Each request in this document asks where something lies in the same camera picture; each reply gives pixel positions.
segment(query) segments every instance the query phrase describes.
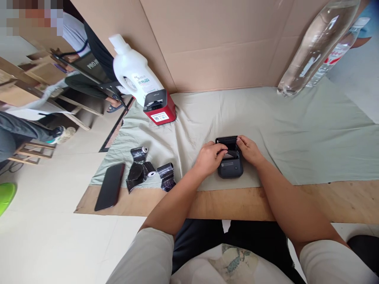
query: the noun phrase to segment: fingers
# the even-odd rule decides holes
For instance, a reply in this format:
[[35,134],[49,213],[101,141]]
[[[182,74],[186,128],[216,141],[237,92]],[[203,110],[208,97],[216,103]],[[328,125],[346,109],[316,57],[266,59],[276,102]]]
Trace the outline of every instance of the fingers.
[[245,143],[245,145],[248,145],[251,141],[251,139],[247,138],[245,135],[238,135],[238,138],[240,138]]
[[217,162],[218,164],[221,163],[222,158],[224,158],[224,156],[226,155],[227,152],[228,152],[228,150],[222,150],[221,152],[219,152],[219,153],[217,154],[216,162]]
[[237,142],[236,144],[238,145],[238,147],[243,151],[245,151],[247,149],[247,146],[246,144],[244,143],[244,141],[240,138],[240,136],[237,137]]
[[212,146],[212,145],[214,145],[214,144],[215,144],[215,142],[213,142],[213,141],[209,141],[208,143],[205,143],[205,144],[203,145],[203,147]]
[[225,146],[224,144],[221,144],[221,143],[217,143],[217,144],[214,144],[213,146],[211,146],[212,149],[214,149],[214,151],[217,153],[221,150],[228,150],[228,147]]

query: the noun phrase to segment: green object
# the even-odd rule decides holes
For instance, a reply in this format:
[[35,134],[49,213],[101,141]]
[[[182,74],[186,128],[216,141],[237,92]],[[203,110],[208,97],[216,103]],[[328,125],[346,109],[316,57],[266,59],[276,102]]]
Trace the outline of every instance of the green object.
[[14,183],[0,184],[0,216],[8,208],[16,195],[16,185]]

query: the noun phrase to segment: power cord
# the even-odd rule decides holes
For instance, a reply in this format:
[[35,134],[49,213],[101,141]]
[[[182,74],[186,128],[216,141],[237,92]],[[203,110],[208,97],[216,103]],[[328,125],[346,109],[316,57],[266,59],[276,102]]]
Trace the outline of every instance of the power cord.
[[[12,170],[13,168],[17,167],[19,164],[21,164],[21,166],[16,169],[16,170]],[[0,173],[0,176],[2,176],[3,174],[5,174],[6,172],[10,172],[10,173],[15,173],[15,172],[18,172],[22,167],[24,166],[24,163],[20,163],[20,162],[16,162],[16,161],[13,161],[11,163],[11,165],[9,166],[8,169],[6,169],[5,171],[3,171],[2,173]]]

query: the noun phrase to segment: plastic water bottle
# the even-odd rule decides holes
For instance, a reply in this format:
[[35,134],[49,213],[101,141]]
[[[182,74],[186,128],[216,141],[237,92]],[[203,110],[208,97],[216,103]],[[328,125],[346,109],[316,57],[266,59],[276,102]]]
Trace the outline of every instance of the plastic water bottle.
[[344,35],[354,19],[360,0],[331,0],[309,26],[291,65],[283,75],[278,94],[297,94],[322,58]]
[[336,45],[332,53],[329,54],[328,58],[324,61],[324,64],[317,70],[313,75],[312,79],[306,85],[307,87],[316,86],[320,80],[333,68],[334,65],[345,55],[345,53],[353,46],[356,41],[358,34],[370,18],[363,17],[359,18],[353,26],[349,29],[347,34],[344,35],[342,40]]

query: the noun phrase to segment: sneaker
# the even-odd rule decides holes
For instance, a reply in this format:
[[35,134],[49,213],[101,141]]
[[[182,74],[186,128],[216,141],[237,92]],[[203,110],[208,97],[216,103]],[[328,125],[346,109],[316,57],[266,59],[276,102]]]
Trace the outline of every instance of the sneaker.
[[63,144],[67,140],[71,138],[76,132],[76,129],[74,127],[68,127],[67,129],[63,126],[59,126],[56,129],[53,130],[55,132],[55,137],[53,140],[48,141],[49,144]]

